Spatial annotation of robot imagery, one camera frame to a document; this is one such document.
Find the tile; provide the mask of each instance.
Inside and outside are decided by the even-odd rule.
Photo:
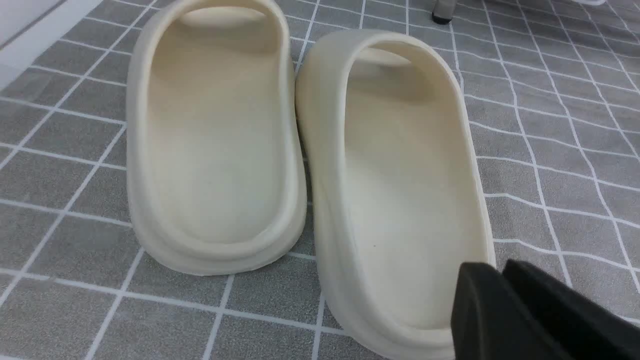
[[[499,45],[498,48],[504,61],[535,67],[540,70],[544,70],[545,68],[537,52],[506,45]]]
[[[144,10],[144,8],[140,6],[118,3],[112,0],[103,0],[87,17],[95,17],[96,19],[129,26],[138,18],[142,10]]]
[[[640,153],[640,134],[626,134],[626,137],[629,139],[631,146],[636,149],[636,152]]]
[[[98,66],[91,71],[89,76],[97,79],[115,81],[117,83],[127,83],[127,71],[129,71],[129,60],[131,56],[109,53],[100,61]]]
[[[531,162],[527,144],[521,135],[499,133],[471,124],[476,155],[495,156]]]
[[[615,55],[609,51],[591,49],[584,46],[576,46],[575,48],[584,61],[605,65],[614,69],[620,69],[620,62],[618,62]]]
[[[3,161],[10,152],[11,149],[7,147],[0,147],[0,161]]]
[[[622,90],[607,85],[599,85],[598,88],[609,104],[640,110],[640,94],[635,90]]]
[[[598,34],[598,29],[591,21],[576,19],[573,17],[560,16],[560,20],[565,29],[579,31],[581,33]]]
[[[27,69],[0,91],[0,95],[54,106],[77,83],[73,76],[38,69]]]
[[[632,154],[631,148],[617,130],[603,129],[584,122],[575,122],[573,126],[580,145],[585,149]]]
[[[560,74],[590,80],[589,73],[581,61],[557,58],[551,55],[543,55],[542,57],[551,72],[558,72]]]
[[[630,72],[640,72],[640,61],[637,58],[627,58],[625,56],[619,56],[622,66]]]
[[[348,336],[322,334],[318,360],[385,360]]]
[[[546,14],[546,17],[549,19],[553,19],[554,17]],[[531,28],[531,33],[537,37],[545,37],[553,40],[558,40],[562,42],[570,42],[569,37],[564,32],[562,28],[556,28],[554,26],[539,24],[537,22],[530,22],[529,27]]]
[[[365,15],[383,17],[385,19],[406,22],[406,8],[376,1],[368,1],[364,8]]]
[[[568,30],[567,33],[569,34],[569,39],[575,45],[592,47],[599,50],[607,50],[609,48],[600,36],[577,33],[570,30]]]
[[[136,45],[136,41],[140,36],[140,30],[131,29],[127,32],[120,41],[118,41],[117,45],[114,47],[114,50],[124,51],[126,53],[130,53],[133,51],[133,46]]]
[[[640,229],[620,223],[618,223],[618,229],[631,266],[640,268]]]
[[[130,227],[65,217],[28,271],[120,288],[139,247]]]
[[[451,34],[447,34],[435,29],[409,26],[409,35],[424,41],[425,44],[429,46],[437,47],[440,49],[453,50],[453,41],[451,40]]]
[[[602,197],[614,217],[640,224],[640,193],[600,184]]]
[[[496,267],[499,270],[504,268],[508,259],[524,260],[542,269],[557,280],[564,282],[564,274],[558,255],[538,252],[519,243],[501,243],[495,241],[493,248],[495,249]]]
[[[104,51],[58,41],[42,53],[33,65],[84,75]]]
[[[0,100],[0,142],[19,143],[47,113],[47,110]]]
[[[104,160],[106,164],[127,166],[127,133],[120,135],[116,144],[111,148],[111,152]]]
[[[435,49],[435,51],[438,53],[438,55],[440,55],[440,57],[447,63],[449,68],[454,72],[454,76],[458,75],[456,71],[456,56],[454,55],[453,51],[445,50],[445,49]]]
[[[545,54],[579,60],[575,50],[571,46],[567,46],[564,42],[541,37],[535,37],[535,39],[540,51]]]
[[[466,6],[457,6],[454,16],[460,19],[488,24],[486,11],[484,10],[468,8]]]
[[[319,6],[314,21],[357,29],[360,27],[360,14]]]
[[[57,215],[0,204],[0,267],[19,270]]]
[[[556,3],[554,4],[557,15],[565,15],[568,17],[575,17],[577,19],[589,20],[589,14],[584,11],[581,6],[576,6],[573,3]]]
[[[60,107],[124,121],[125,94],[124,86],[85,79]]]
[[[493,237],[519,239],[542,249],[554,249],[545,212],[507,197],[485,198]]]
[[[489,25],[476,24],[465,19],[454,19],[451,22],[453,31],[493,42],[493,34]]]
[[[225,315],[210,359],[310,359],[313,344],[311,330]]]
[[[478,159],[484,193],[508,193],[540,203],[533,166],[506,160]]]
[[[578,149],[535,138],[530,138],[529,143],[538,165],[591,176],[591,169]]]
[[[307,206],[307,218],[302,233],[298,238],[298,242],[291,249],[292,252],[305,255],[315,255],[314,247],[314,210],[313,206]]]
[[[505,16],[499,13],[490,12],[489,19],[491,19],[492,26],[498,26],[503,29],[519,31],[521,33],[528,33],[527,23],[523,19],[518,19],[511,16]]]
[[[458,61],[460,64],[460,70],[462,71],[507,78],[507,74],[504,72],[502,65],[497,61],[481,59],[477,56],[465,53],[458,54]]]
[[[499,44],[524,47],[533,51],[536,50],[536,44],[529,34],[516,33],[506,29],[494,28],[493,33]]]
[[[63,38],[108,49],[125,30],[120,26],[82,19]]]
[[[615,40],[607,40],[607,44],[609,44],[613,52],[618,55],[631,56],[636,59],[640,56],[640,45]]]
[[[128,222],[127,173],[113,168],[99,168],[71,210]]]
[[[293,61],[298,61],[298,58],[300,58],[300,53],[302,53],[302,46],[304,43],[305,42],[302,40],[291,39],[291,59]]]
[[[629,270],[582,256],[565,256],[564,262],[577,292],[616,315],[640,316],[640,298]]]
[[[454,37],[456,38],[456,49],[458,52],[466,51],[483,58],[499,59],[493,42],[478,41],[468,35],[462,34],[455,34]]]
[[[543,90],[554,91],[554,87],[546,71],[534,70],[529,67],[512,64],[505,64],[504,66],[507,68],[509,76],[513,81],[519,81]]]
[[[520,7],[515,3],[505,3],[503,1],[484,1],[487,10],[491,12],[501,13],[504,15],[510,15],[512,17],[522,18],[522,11]]]
[[[598,29],[600,30],[603,37],[613,40],[621,40],[621,41],[629,41],[629,42],[637,42],[637,39],[634,37],[633,33],[627,29],[615,28],[613,26],[599,24]]]
[[[195,276],[173,271],[145,253],[127,288],[128,291],[170,299],[220,305],[227,276]]]
[[[362,1],[345,1],[345,0],[319,0],[321,5],[334,6],[336,8],[342,8],[351,10],[353,12],[362,12]]]
[[[54,113],[26,147],[97,161],[119,130],[120,125]]]
[[[202,310],[124,298],[94,359],[200,359],[214,318]]]
[[[547,206],[607,214],[592,180],[545,169],[538,174]]]
[[[313,23],[313,25],[311,25],[309,40],[318,41],[321,37],[327,34],[333,33],[334,31],[340,31],[340,30],[342,30],[342,28],[339,28],[337,26],[318,24],[315,22]]]
[[[276,4],[280,7],[285,15],[301,17],[303,19],[311,19],[316,7],[310,3],[303,3],[298,0],[276,0]]]
[[[114,295],[22,279],[0,308],[0,354],[83,359]]]
[[[573,118],[585,120],[594,124],[615,127],[616,124],[611,119],[607,106],[595,102],[588,102],[580,99],[561,96],[563,104]]]
[[[556,84],[557,91],[562,95],[580,97],[593,101],[602,101],[598,94],[598,89],[590,81],[568,78],[566,76],[552,74],[551,77]]]
[[[384,20],[384,19],[378,19],[375,17],[366,16],[366,15],[362,19],[362,28],[393,31],[395,33],[400,33],[400,34],[406,33],[406,24],[401,24],[399,22],[393,22],[393,21]]]
[[[560,101],[558,101],[555,94],[550,94],[521,84],[513,84],[513,90],[518,96],[519,106],[544,111],[546,113],[566,115],[564,107]]]
[[[467,97],[467,114],[470,121],[494,127],[495,129],[520,132],[520,126],[516,119],[515,109],[509,106],[495,104]]]
[[[625,262],[610,220],[558,211],[551,211],[549,217],[563,251],[583,252],[617,263]]]
[[[598,179],[640,189],[640,162],[636,158],[586,151]]]
[[[18,152],[0,171],[0,197],[64,208],[91,165]]]
[[[138,28],[142,28],[144,27],[144,25],[147,25],[147,23],[149,22],[149,20],[151,20],[151,18],[158,12],[158,10],[156,9],[149,9],[147,10],[147,12],[144,13],[144,15],[142,15],[142,17],[136,21],[135,24],[133,24],[133,26],[136,26]]]
[[[456,14],[458,10],[462,8],[462,6],[459,6],[456,9]],[[435,22],[433,22],[433,20],[431,20],[431,12],[424,12],[424,11],[420,11],[420,10],[412,10],[409,9],[409,25],[417,25],[417,26],[422,26],[422,27],[427,27],[427,28],[434,28],[434,29],[441,29],[442,31],[448,31],[448,28],[442,28],[441,25],[436,24]]]
[[[13,277],[10,275],[0,274],[0,291],[4,291],[4,289],[9,286],[12,279]]]
[[[567,118],[520,110],[520,121],[528,135],[542,136],[575,145],[571,124]]]
[[[319,298],[316,262],[284,256],[256,271],[236,274],[227,308],[316,323]]]
[[[322,326],[331,327],[333,329],[341,329],[342,328],[340,326],[340,324],[338,323],[338,320],[336,320],[333,317],[333,314],[331,314],[331,309],[329,309],[329,306],[327,306],[326,304],[324,305]]]
[[[465,80],[465,93],[513,104],[513,92],[507,79],[488,78],[468,72],[462,74],[462,77]]]

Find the white wall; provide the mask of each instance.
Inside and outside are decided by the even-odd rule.
[[[0,0],[0,46],[60,0]]]

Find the white grid line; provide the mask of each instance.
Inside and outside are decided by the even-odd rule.
[[[222,298],[220,299],[220,310],[224,310],[227,308],[227,302],[229,301],[229,295],[231,294],[231,287],[234,285],[234,274],[227,276],[227,283],[225,285],[225,291],[222,293]],[[221,313],[216,314],[216,319],[213,321],[213,326],[211,327],[211,333],[209,334],[209,339],[207,340],[207,345],[205,346],[204,353],[202,354],[202,360],[209,360],[211,357],[211,352],[213,351],[213,345],[216,343],[216,337],[218,336],[218,330],[220,329],[220,323],[222,322]]]
[[[72,72],[66,72],[66,71],[62,71],[62,70],[58,70],[58,69],[52,69],[50,67],[44,67],[44,66],[39,66],[39,65],[31,65],[28,67],[28,69],[37,69],[37,70],[44,70],[44,71],[48,71],[48,72],[55,72],[56,74],[62,74],[62,75],[66,75],[66,76],[72,76],[73,78],[81,78],[82,75],[79,74],[74,74]],[[97,81],[99,83],[104,83],[104,84],[111,84],[111,85],[118,85],[118,86],[123,86],[123,87],[127,87],[127,84],[125,83],[119,83],[117,81],[110,81],[110,80],[103,80],[103,79],[98,79],[98,78],[93,78],[91,76],[86,76],[86,79],[89,80],[93,80],[93,81]]]
[[[131,29],[136,29],[136,30],[142,30],[142,28],[139,28],[137,26],[128,26],[128,25],[123,25],[117,22],[113,22],[113,21],[108,21],[108,20],[103,20],[103,19],[98,19],[97,17],[91,17],[91,16],[85,16],[84,17],[87,20],[92,20],[92,21],[97,21],[97,22],[101,22],[103,24],[109,24],[109,25],[114,25],[114,26],[118,26],[119,28],[131,28]],[[134,20],[134,24],[136,22],[138,22],[138,20],[140,20],[141,18],[137,18],[136,20]]]
[[[311,360],[317,360],[320,350],[320,339],[322,336],[322,322],[324,318],[324,295],[320,293],[318,299],[318,312],[316,315],[316,333],[314,334],[314,346],[311,350]]]
[[[482,4],[483,4],[484,10],[485,10],[487,22],[489,24],[489,29],[491,30],[491,35],[493,37],[493,41],[496,42],[495,49],[498,52],[498,57],[500,58],[502,69],[504,70],[504,73],[509,78],[509,87],[511,88],[511,93],[513,94],[513,104],[517,105],[518,104],[518,95],[516,94],[515,87],[513,86],[513,82],[511,81],[511,76],[509,75],[509,70],[507,70],[507,67],[505,66],[505,64],[502,63],[502,53],[500,51],[500,47],[497,44],[497,39],[495,37],[495,33],[494,33],[493,27],[491,25],[491,17],[489,16],[489,13],[486,11],[487,8],[486,8],[486,4],[484,3],[484,1],[483,1]],[[526,134],[526,132],[524,130],[524,126],[522,125],[522,121],[520,120],[520,111],[516,110],[515,111],[515,115],[516,115],[516,120],[518,121],[518,126],[520,128],[520,132],[523,135]],[[531,161],[534,164],[537,164],[536,163],[536,155],[533,152],[533,149],[531,147],[531,144],[529,143],[528,137],[523,136],[523,139],[524,139],[525,144],[527,146],[527,150],[529,150],[529,156],[531,157]],[[556,246],[556,250],[560,251],[561,250],[560,242],[557,239],[556,230],[554,229],[553,223],[551,222],[551,218],[549,217],[549,211],[546,208],[547,205],[546,205],[546,202],[545,202],[545,195],[544,195],[544,193],[542,191],[542,185],[541,185],[541,181],[540,181],[540,174],[538,173],[538,169],[537,168],[534,167],[533,170],[534,170],[534,175],[536,176],[536,187],[538,189],[538,197],[540,198],[541,205],[545,207],[543,209],[543,211],[544,211],[544,214],[545,214],[545,219],[547,221],[547,226],[549,228],[549,232],[551,234],[551,237],[552,237],[552,239],[554,241],[554,245]],[[572,287],[571,278],[569,277],[569,271],[566,268],[566,264],[564,262],[564,257],[563,257],[562,254],[558,254],[558,258],[560,259],[560,267],[562,268],[562,271],[563,271],[563,274],[564,274],[564,279],[565,279],[567,285],[569,287]]]
[[[548,2],[551,5],[551,9],[553,9],[554,12],[556,12],[556,8],[553,5],[553,3],[551,1]],[[523,13],[524,19],[525,21],[527,21],[527,17],[526,15]],[[562,22],[562,20],[558,17],[560,24],[562,25],[562,28],[564,30],[564,32],[567,34],[568,36],[568,32],[566,30],[566,28],[564,28],[564,23]],[[609,47],[608,42],[606,41],[606,39],[603,37],[602,40],[605,42],[605,44],[607,44],[607,47]],[[575,48],[575,45],[572,42],[572,47],[573,50],[578,54],[578,58],[580,59],[580,61],[582,61],[582,55],[580,55],[580,53],[578,52],[578,50]],[[614,56],[616,56],[616,54],[613,52],[613,50],[611,49],[611,47],[609,47],[609,49],[611,50],[611,52],[613,53]],[[622,69],[624,69],[624,67],[622,66],[622,62],[620,62],[620,60],[618,59],[618,62],[620,63],[620,66],[622,67]],[[589,78],[591,79],[591,81],[593,82],[593,86],[596,88],[598,95],[600,96],[600,98],[602,99],[602,101],[605,104],[605,107],[607,108],[607,111],[609,112],[609,115],[611,116],[611,118],[613,119],[613,122],[616,124],[616,127],[618,128],[620,134],[622,135],[622,137],[625,139],[625,141],[627,142],[628,146],[631,148],[631,151],[634,153],[634,156],[636,158],[636,160],[640,163],[640,158],[638,158],[638,154],[636,152],[636,150],[634,149],[634,146],[631,144],[631,142],[628,140],[628,138],[625,136],[624,132],[622,130],[620,130],[620,126],[618,125],[618,121],[616,120],[616,117],[613,115],[613,112],[611,112],[611,109],[609,107],[609,104],[607,103],[607,100],[605,99],[605,97],[602,95],[602,92],[600,91],[600,87],[598,85],[595,84],[595,80],[593,79],[593,76],[591,75],[591,71],[589,70],[589,67],[583,63],[584,68],[587,70],[587,74],[589,75]],[[631,78],[628,76],[628,80],[633,84],[633,81],[631,80]],[[580,147],[580,142],[578,139],[578,136],[575,132],[575,128],[573,125],[573,120],[569,119],[569,125],[571,125],[571,129],[573,131],[573,135],[575,137],[575,141],[576,144]],[[613,213],[611,211],[611,209],[609,208],[609,205],[607,204],[607,202],[604,199],[604,196],[602,195],[602,192],[600,190],[600,183],[597,181],[597,176],[596,176],[596,172],[595,169],[593,167],[593,165],[591,164],[591,161],[589,160],[589,158],[584,154],[584,151],[580,150],[580,152],[582,153],[582,156],[584,157],[585,161],[587,162],[587,165],[589,165],[589,168],[591,169],[591,174],[593,175],[593,183],[596,185],[596,190],[598,192],[598,197],[600,198],[600,201],[602,202],[602,205],[604,206],[606,212],[609,214],[610,217],[613,218]],[[614,230],[616,231],[616,237],[618,238],[618,244],[620,245],[620,249],[622,250],[622,255],[625,258],[625,262],[627,263],[627,266],[631,267],[631,261],[629,260],[629,255],[627,254],[627,249],[625,248],[625,244],[622,241],[622,235],[620,234],[620,229],[618,227],[618,223],[612,219],[612,223],[614,226]],[[636,291],[638,292],[638,294],[640,294],[640,282],[638,281],[636,272],[631,270],[631,278],[633,278],[634,284],[636,285]]]
[[[133,262],[131,263],[131,266],[129,267],[129,270],[127,271],[127,277],[124,279],[124,281],[122,282],[122,286],[117,291],[116,299],[111,304],[111,307],[109,308],[109,311],[107,312],[107,316],[104,317],[104,320],[102,321],[102,325],[100,325],[100,329],[98,330],[98,333],[95,335],[95,337],[94,337],[94,339],[92,341],[91,347],[89,348],[89,351],[87,352],[86,356],[84,357],[84,360],[92,360],[94,355],[95,355],[95,352],[98,351],[98,347],[100,346],[100,342],[102,342],[102,338],[104,337],[104,333],[107,331],[107,328],[109,327],[109,324],[111,323],[111,320],[115,316],[116,311],[118,310],[118,306],[120,305],[120,303],[122,301],[122,297],[124,296],[125,291],[127,291],[127,288],[129,287],[129,283],[131,282],[131,279],[133,278],[133,274],[136,272],[138,264],[140,264],[140,259],[142,259],[142,255],[144,255],[144,253],[145,253],[145,251],[142,248],[140,248],[138,250],[138,253],[136,254],[136,257],[133,259]]]

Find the cream slide sandal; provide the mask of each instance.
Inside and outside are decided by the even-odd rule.
[[[463,261],[495,266],[460,88],[406,35],[320,39],[296,82],[311,166],[316,259],[345,331],[390,359],[452,359]]]
[[[307,195],[279,7],[178,0],[144,27],[128,81],[127,187],[143,248],[196,275],[284,255]]]

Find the gray tiled mat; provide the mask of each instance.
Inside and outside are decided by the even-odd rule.
[[[211,360],[311,358],[311,330],[224,316],[218,332]]]
[[[612,5],[628,6],[629,1]],[[83,358],[113,303],[112,294],[127,284],[126,274],[132,270],[122,302],[114,307],[115,315],[108,326],[104,323],[104,337],[95,339],[96,359],[201,359],[209,357],[210,349],[212,359],[308,360],[314,347],[318,359],[377,359],[348,337],[333,334],[340,330],[328,330],[340,327],[327,306],[322,333],[314,336],[320,289],[313,258],[311,207],[294,253],[256,272],[238,274],[229,288],[225,276],[180,274],[146,254],[136,268],[130,269],[138,245],[129,224],[126,173],[121,168],[98,167],[92,178],[86,179],[86,186],[70,209],[72,214],[60,223],[55,222],[59,215],[53,210],[38,208],[64,208],[93,167],[73,158],[55,157],[71,156],[85,162],[99,159],[114,131],[120,129],[120,121],[116,125],[108,122],[125,120],[124,86],[84,79],[78,89],[67,93],[78,76],[92,67],[91,78],[126,83],[130,58],[126,53],[132,51],[140,34],[137,28],[127,31],[127,26],[144,25],[156,8],[164,8],[172,0],[153,2],[154,8],[136,20],[145,11],[140,5],[151,2],[102,3],[90,16],[120,25],[83,20],[64,35],[66,40],[54,43],[36,61],[35,65],[76,76],[29,69],[0,93],[9,98],[0,99],[0,142],[4,143],[0,144],[0,158],[12,153],[11,145],[20,143],[30,132],[33,137],[25,140],[25,145],[49,152],[44,156],[18,150],[0,168],[0,235],[4,240],[0,241],[0,268],[20,270],[44,239],[46,243],[28,269],[36,275],[28,276],[40,279],[53,275],[57,279],[23,279],[8,295],[7,302],[0,306],[0,357]],[[487,195],[486,202],[497,239],[498,266],[503,266],[507,258],[525,259],[565,281],[557,252],[561,250],[568,278],[576,289],[616,314],[640,323],[640,295],[620,247],[622,241],[632,266],[640,268],[640,160],[636,157],[640,151],[640,110],[629,109],[638,108],[640,103],[640,76],[636,75],[640,73],[640,53],[636,53],[640,46],[634,45],[635,39],[619,41],[629,39],[630,33],[609,5],[581,7],[569,0],[460,0],[449,27],[431,21],[432,0],[320,0],[317,8],[315,1],[278,2],[295,38],[294,61],[300,58],[303,47],[307,52],[324,34],[359,27],[361,20],[365,28],[408,31],[436,47],[452,68],[457,60],[464,72],[465,102],[476,154],[485,157],[479,160],[483,185],[485,192],[494,193]],[[640,30],[640,12],[616,9],[629,28]],[[561,17],[554,17],[554,12]],[[568,30],[574,44],[554,40],[567,40],[560,25]],[[611,39],[604,42],[599,31]],[[305,44],[307,34],[311,41]],[[116,52],[108,52],[96,64],[102,49],[112,46]],[[628,57],[630,54],[636,54],[636,58]],[[556,73],[552,78],[559,98],[545,65]],[[596,86],[587,69],[599,83]],[[454,75],[460,78],[457,69]],[[508,77],[517,83],[511,84]],[[39,129],[33,129],[50,110],[37,107],[55,106],[63,97],[66,101],[61,111],[78,117],[55,111]],[[26,106],[23,102],[39,105]],[[574,119],[567,117],[567,111]],[[108,119],[99,122],[96,117]],[[625,130],[625,138],[618,126]],[[620,239],[591,178],[591,168],[577,148],[574,129],[600,180],[605,205],[617,219]],[[538,198],[534,162],[551,169],[538,169],[546,208]],[[117,140],[105,163],[126,166],[125,135]],[[52,225],[56,228],[49,231]],[[0,288],[10,279],[0,277]],[[37,291],[28,286],[36,286]],[[227,310],[222,311],[225,315],[218,318],[219,327],[214,328],[214,312],[220,305],[226,305]],[[60,315],[68,313],[69,308],[77,309],[78,316]],[[21,309],[24,316],[7,322],[7,309]],[[40,332],[42,325],[49,323],[55,323],[61,338],[52,339]],[[207,348],[209,339],[211,348]]]
[[[0,307],[0,354],[83,359],[114,295],[30,279]]]

